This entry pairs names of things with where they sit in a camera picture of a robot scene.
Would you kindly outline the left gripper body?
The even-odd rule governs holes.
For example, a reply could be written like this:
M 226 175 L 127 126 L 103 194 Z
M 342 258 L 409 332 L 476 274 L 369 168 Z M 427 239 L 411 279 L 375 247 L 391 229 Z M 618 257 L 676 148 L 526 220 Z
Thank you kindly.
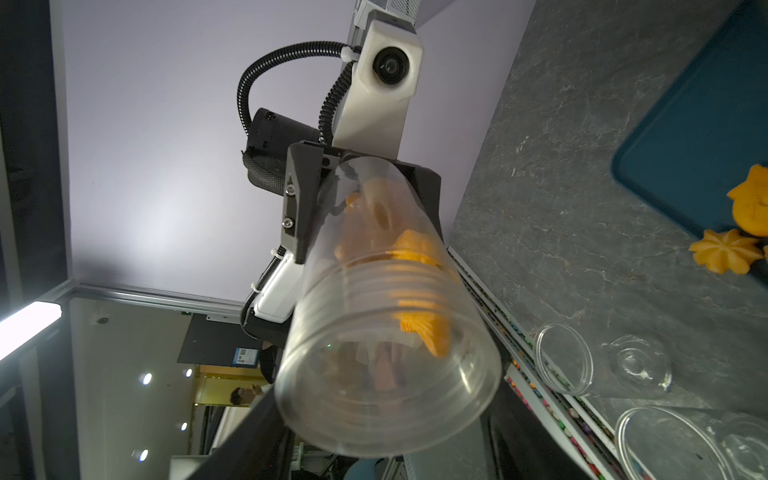
M 353 150 L 300 141 L 288 147 L 283 197 L 281 245 L 291 252 L 297 264 L 306 262 L 319 217 L 320 192 L 326 179 L 343 165 L 361 159 L 365 167 L 379 162 L 397 169 L 405 178 L 438 235 L 441 177 L 429 168 L 398 160 L 364 155 Z

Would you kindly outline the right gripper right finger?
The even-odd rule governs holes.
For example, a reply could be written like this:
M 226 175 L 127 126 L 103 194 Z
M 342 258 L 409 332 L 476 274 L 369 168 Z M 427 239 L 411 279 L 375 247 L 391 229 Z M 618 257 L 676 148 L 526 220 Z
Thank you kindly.
M 589 479 L 508 383 L 487 409 L 487 427 L 499 479 Z

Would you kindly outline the clear cookie jar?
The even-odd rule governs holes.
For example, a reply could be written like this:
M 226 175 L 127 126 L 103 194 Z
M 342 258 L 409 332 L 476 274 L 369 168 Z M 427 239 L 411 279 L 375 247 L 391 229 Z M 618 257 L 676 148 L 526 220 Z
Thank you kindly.
M 361 159 L 331 174 L 302 277 L 287 346 L 276 377 L 285 423 L 301 438 L 342 455 L 374 458 L 435 446 L 480 417 L 501 377 L 500 355 L 445 249 L 449 274 L 418 274 L 447 316 L 452 347 L 433 357 L 399 329 L 385 290 L 406 277 L 335 258 L 345 197 L 374 178 L 406 182 L 400 172 Z
M 720 410 L 640 406 L 615 427 L 630 479 L 765 479 L 767 422 Z
M 669 392 L 671 360 L 658 338 L 626 334 L 608 344 L 607 354 L 617 390 L 624 398 L 653 399 Z

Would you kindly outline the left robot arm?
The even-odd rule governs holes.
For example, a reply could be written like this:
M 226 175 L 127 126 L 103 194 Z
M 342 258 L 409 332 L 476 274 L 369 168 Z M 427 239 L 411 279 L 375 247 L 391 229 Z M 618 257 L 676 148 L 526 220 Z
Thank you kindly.
M 267 71 L 289 61 L 313 57 L 337 57 L 344 66 L 322 104 L 317 127 L 310 127 L 268 109 L 256 113 L 249 110 L 250 92 L 255 81 Z M 243 73 L 237 89 L 238 115 L 247 133 L 243 164 L 250 183 L 262 190 L 286 196 L 296 196 L 296 182 L 287 180 L 289 149 L 304 142 L 321 152 L 309 170 L 324 179 L 340 159 L 341 151 L 335 135 L 336 120 L 346 116 L 342 107 L 350 88 L 367 80 L 367 92 L 382 95 L 390 90 L 411 91 L 418 82 L 423 49 L 403 43 L 374 46 L 350 46 L 335 41 L 310 41 L 289 45 L 259 58 Z M 300 199 L 298 217 L 287 224 L 289 240 L 297 241 L 293 251 L 281 245 L 253 286 L 240 313 L 244 332 L 256 339 L 282 347 L 296 305 L 298 287 L 296 275 L 309 248 L 309 216 L 314 206 Z

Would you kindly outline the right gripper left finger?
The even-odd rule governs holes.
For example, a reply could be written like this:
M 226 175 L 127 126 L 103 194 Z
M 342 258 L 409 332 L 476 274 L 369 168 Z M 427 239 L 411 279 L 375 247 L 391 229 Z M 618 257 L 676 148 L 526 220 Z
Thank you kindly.
M 288 479 L 293 449 L 294 432 L 271 389 L 189 479 Z

